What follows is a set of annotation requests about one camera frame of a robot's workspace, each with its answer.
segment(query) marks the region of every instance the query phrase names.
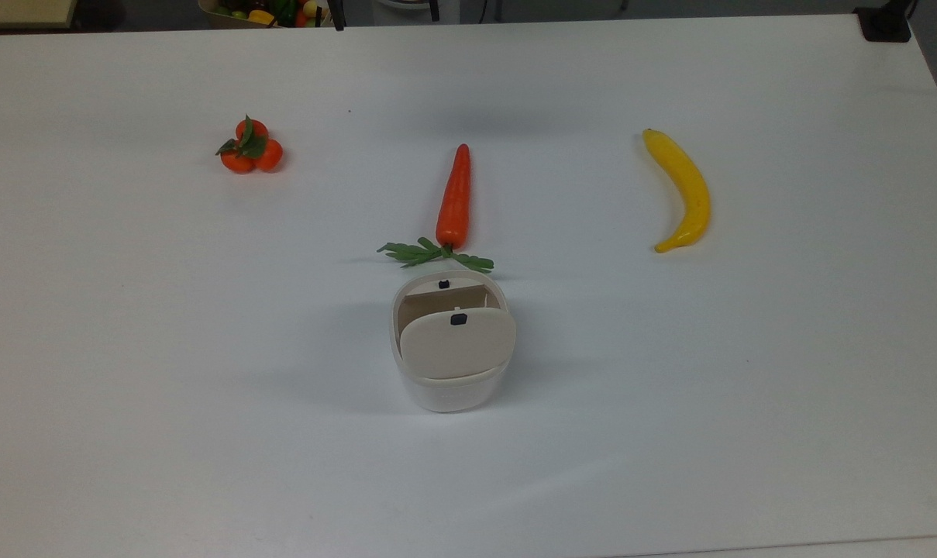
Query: artificial vegetable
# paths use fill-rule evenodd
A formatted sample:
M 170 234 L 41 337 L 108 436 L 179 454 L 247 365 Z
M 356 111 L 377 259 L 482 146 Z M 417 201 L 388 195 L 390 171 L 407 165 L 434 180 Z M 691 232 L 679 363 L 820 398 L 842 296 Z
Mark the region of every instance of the artificial vegetable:
M 655 246 L 657 253 L 695 244 L 709 227 L 709 188 L 692 159 L 667 134 L 648 128 L 644 145 L 678 188 L 685 204 L 685 215 L 674 233 Z
M 454 153 L 454 166 L 444 188 L 444 200 L 437 215 L 437 243 L 458 250 L 468 238 L 468 216 L 471 205 L 471 152 L 461 144 Z
M 283 147 L 269 137 L 265 124 L 245 115 L 234 132 L 237 137 L 224 142 L 216 152 L 225 167 L 235 173 L 248 173 L 256 167 L 267 173 L 279 165 Z
M 439 245 L 432 243 L 429 238 L 421 237 L 419 245 L 387 243 L 378 251 L 384 251 L 387 257 L 403 262 L 403 267 L 425 264 L 441 257 L 451 258 L 473 271 L 489 273 L 495 267 L 491 259 L 454 252 L 468 240 L 470 202 L 471 154 L 468 145 L 461 144 L 454 154 L 454 165 L 437 215 L 436 239 Z

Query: toy fruit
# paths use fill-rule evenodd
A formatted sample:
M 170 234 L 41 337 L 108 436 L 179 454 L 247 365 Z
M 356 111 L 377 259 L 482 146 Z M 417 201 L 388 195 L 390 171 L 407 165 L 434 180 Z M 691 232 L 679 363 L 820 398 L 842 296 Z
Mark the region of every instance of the toy fruit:
M 709 226 L 709 188 L 692 159 L 667 134 L 648 128 L 644 130 L 644 145 L 651 157 L 664 169 L 678 188 L 685 204 L 685 215 L 674 233 L 655 246 L 659 254 L 695 244 Z
M 236 151 L 225 151 L 220 154 L 220 162 L 224 167 L 235 173 L 249 173 L 255 168 L 255 162 L 247 157 L 242 157 Z
M 279 165 L 281 156 L 283 156 L 281 143 L 270 138 L 265 144 L 265 152 L 262 153 L 262 156 L 255 159 L 255 166 L 258 167 L 259 170 L 270 173 Z
M 306 18 L 312 19 L 316 17 L 316 0 L 306 0 L 306 3 L 302 5 L 302 15 L 305 15 Z
M 248 120 L 250 118 L 245 118 L 241 120 L 241 123 L 234 128 L 234 136 L 237 137 L 238 141 L 241 141 L 241 137 L 244 136 L 244 129 L 248 126 Z M 258 120 L 251 120 L 251 133 L 256 136 L 267 136 L 269 135 L 269 128 L 265 124 L 260 123 Z
M 264 10 L 252 10 L 248 14 L 248 21 L 259 22 L 262 25 L 269 25 L 276 17 Z
M 283 147 L 269 137 L 265 124 L 245 115 L 235 134 L 236 138 L 225 141 L 216 152 L 225 167 L 235 173 L 248 173 L 256 167 L 270 173 L 279 166 Z

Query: black object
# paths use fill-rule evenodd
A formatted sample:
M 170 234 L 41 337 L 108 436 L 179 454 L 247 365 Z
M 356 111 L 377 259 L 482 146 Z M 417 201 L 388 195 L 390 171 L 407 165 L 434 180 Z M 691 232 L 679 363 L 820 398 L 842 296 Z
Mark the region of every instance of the black object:
M 334 29 L 344 31 L 344 26 L 347 24 L 344 22 L 344 10 L 340 0 L 327 0 L 327 5 L 330 7 L 330 17 L 334 20 Z
M 890 0 L 880 8 L 854 8 L 861 22 L 861 34 L 871 43 L 908 43 L 912 31 L 908 28 L 905 10 L 914 0 Z

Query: green leaf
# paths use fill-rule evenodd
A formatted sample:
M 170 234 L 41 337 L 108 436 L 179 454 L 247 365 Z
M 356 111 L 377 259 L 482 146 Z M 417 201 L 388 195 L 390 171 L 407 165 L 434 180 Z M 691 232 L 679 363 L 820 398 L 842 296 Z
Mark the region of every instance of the green leaf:
M 397 243 L 387 243 L 386 245 L 384 245 L 383 247 L 379 248 L 379 250 L 376 250 L 376 251 L 381 252 L 384 250 L 391 251 L 391 252 L 401 252 L 403 254 L 426 254 L 426 252 L 430 251 L 430 250 L 426 250 L 425 248 L 421 248 L 419 246 L 415 246 L 412 244 L 397 244 Z
M 247 128 L 245 128 L 244 138 L 248 137 Z M 265 153 L 265 146 L 269 143 L 269 138 L 267 136 L 252 136 L 247 142 L 243 141 L 244 145 L 240 147 L 241 157 L 247 157 L 248 159 L 258 159 Z
M 227 151 L 234 151 L 235 148 L 237 148 L 237 140 L 231 138 L 223 142 L 223 145 L 220 146 L 220 149 L 217 149 L 217 152 L 214 153 L 214 155 L 220 155 L 221 153 L 225 153 Z
M 418 243 L 421 244 L 421 246 L 425 247 L 427 250 L 431 250 L 431 251 L 440 250 L 440 248 L 437 247 L 436 244 L 431 243 L 430 239 L 426 236 L 421 236 L 416 241 L 418 241 Z
M 464 265 L 472 271 L 489 273 L 490 270 L 496 268 L 496 263 L 487 258 L 472 257 L 472 255 L 468 254 L 454 254 L 453 258 L 459 264 Z
M 407 267 L 412 267 L 419 264 L 426 264 L 426 262 L 429 262 L 433 258 L 439 257 L 439 255 L 440 251 L 429 252 L 425 255 L 422 255 L 421 257 L 416 258 L 415 260 L 409 261 L 409 263 L 404 265 L 403 268 L 405 269 Z
M 423 257 L 423 254 L 407 254 L 405 252 L 386 252 L 386 255 L 400 261 L 413 261 Z
M 255 123 L 251 121 L 251 118 L 249 118 L 247 114 L 245 114 L 244 135 L 241 136 L 241 143 L 237 144 L 237 147 L 244 149 L 244 146 L 247 145 L 253 137 L 255 137 Z

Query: white container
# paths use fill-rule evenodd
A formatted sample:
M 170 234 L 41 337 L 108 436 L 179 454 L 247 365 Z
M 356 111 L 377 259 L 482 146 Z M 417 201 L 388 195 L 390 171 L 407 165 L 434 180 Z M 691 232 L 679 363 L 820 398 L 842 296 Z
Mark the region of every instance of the white container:
M 440 20 L 430 21 L 426 0 L 372 0 L 372 21 L 377 26 L 456 25 L 461 22 L 461 0 L 437 0 Z
M 409 281 L 393 300 L 393 356 L 424 409 L 477 407 L 499 388 L 517 343 L 503 290 L 468 269 Z

